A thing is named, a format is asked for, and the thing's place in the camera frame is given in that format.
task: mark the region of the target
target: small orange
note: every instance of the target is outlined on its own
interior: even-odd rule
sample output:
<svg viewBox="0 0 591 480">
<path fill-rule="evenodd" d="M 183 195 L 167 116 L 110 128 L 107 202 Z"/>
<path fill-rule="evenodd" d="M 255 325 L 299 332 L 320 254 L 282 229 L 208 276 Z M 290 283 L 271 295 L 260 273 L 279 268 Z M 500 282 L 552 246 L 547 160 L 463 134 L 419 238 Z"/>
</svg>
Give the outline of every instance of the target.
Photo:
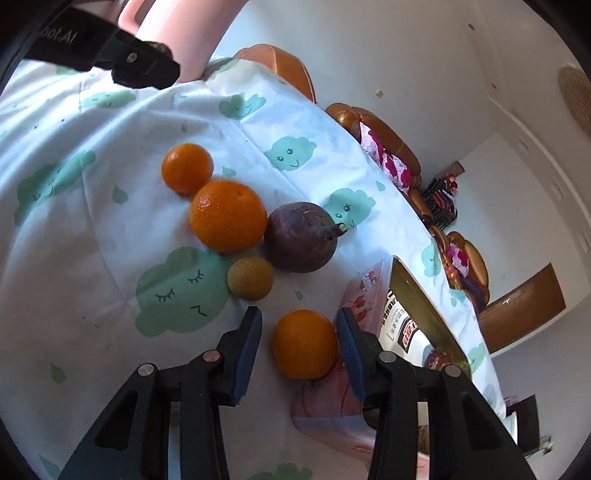
<svg viewBox="0 0 591 480">
<path fill-rule="evenodd" d="M 314 310 L 288 313 L 275 327 L 273 354 L 279 370 L 287 378 L 322 378 L 336 361 L 335 329 L 328 318 Z"/>
<path fill-rule="evenodd" d="M 212 156 L 194 143 L 183 143 L 168 151 L 160 174 L 164 183 L 177 193 L 196 193 L 213 174 Z"/>
<path fill-rule="evenodd" d="M 193 232 L 206 247 L 230 254 L 254 247 L 267 226 L 267 211 L 254 190 L 233 180 L 212 180 L 189 210 Z"/>
</svg>

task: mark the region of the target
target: purple root vegetable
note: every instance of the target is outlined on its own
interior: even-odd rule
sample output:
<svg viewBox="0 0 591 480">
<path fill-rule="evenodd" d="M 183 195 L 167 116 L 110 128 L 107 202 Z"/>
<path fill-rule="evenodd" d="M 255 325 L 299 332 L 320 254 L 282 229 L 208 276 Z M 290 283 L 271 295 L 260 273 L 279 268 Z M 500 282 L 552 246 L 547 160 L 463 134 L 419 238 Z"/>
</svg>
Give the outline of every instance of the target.
<svg viewBox="0 0 591 480">
<path fill-rule="evenodd" d="M 318 205 L 287 203 L 269 215 L 265 253 L 283 270 L 310 273 L 324 267 L 335 254 L 337 239 L 347 231 Z"/>
</svg>

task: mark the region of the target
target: pink jug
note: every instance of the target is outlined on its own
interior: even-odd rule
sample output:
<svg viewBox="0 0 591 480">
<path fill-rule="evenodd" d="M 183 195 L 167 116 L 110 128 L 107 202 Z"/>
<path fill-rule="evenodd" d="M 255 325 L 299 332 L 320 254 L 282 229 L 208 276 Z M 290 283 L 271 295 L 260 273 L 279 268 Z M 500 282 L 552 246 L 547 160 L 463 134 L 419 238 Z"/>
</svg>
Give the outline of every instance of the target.
<svg viewBox="0 0 591 480">
<path fill-rule="evenodd" d="M 224 33 L 248 0 L 155 0 L 139 25 L 135 19 L 144 2 L 129 0 L 119 27 L 138 37 L 167 45 L 181 66 L 179 82 L 203 74 Z"/>
</svg>

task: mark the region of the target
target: orange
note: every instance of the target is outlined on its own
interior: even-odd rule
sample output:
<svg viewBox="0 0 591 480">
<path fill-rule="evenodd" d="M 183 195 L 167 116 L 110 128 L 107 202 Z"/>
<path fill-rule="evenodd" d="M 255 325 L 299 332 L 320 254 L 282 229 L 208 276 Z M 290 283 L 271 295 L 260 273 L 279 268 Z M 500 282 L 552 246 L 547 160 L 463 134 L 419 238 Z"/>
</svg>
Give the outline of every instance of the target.
<svg viewBox="0 0 591 480">
<path fill-rule="evenodd" d="M 267 226 L 267 211 L 254 190 L 233 180 L 212 180 L 189 211 L 193 232 L 206 247 L 230 254 L 254 247 Z"/>
<path fill-rule="evenodd" d="M 168 188 L 181 195 L 198 192 L 212 177 L 212 156 L 194 143 L 177 145 L 164 157 L 160 174 Z"/>
<path fill-rule="evenodd" d="M 273 354 L 279 370 L 287 378 L 322 378 L 336 361 L 335 329 L 328 318 L 314 310 L 288 313 L 275 327 Z"/>
</svg>

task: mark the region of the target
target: small brown round fruit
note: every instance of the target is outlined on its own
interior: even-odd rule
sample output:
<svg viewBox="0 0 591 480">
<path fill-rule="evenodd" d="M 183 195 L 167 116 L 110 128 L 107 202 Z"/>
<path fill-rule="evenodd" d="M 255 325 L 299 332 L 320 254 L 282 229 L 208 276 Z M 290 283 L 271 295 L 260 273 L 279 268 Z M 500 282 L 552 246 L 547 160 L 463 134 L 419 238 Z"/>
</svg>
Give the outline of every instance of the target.
<svg viewBox="0 0 591 480">
<path fill-rule="evenodd" d="M 228 270 L 228 288 L 239 299 L 263 299 L 272 286 L 273 267 L 264 258 L 241 258 Z"/>
</svg>

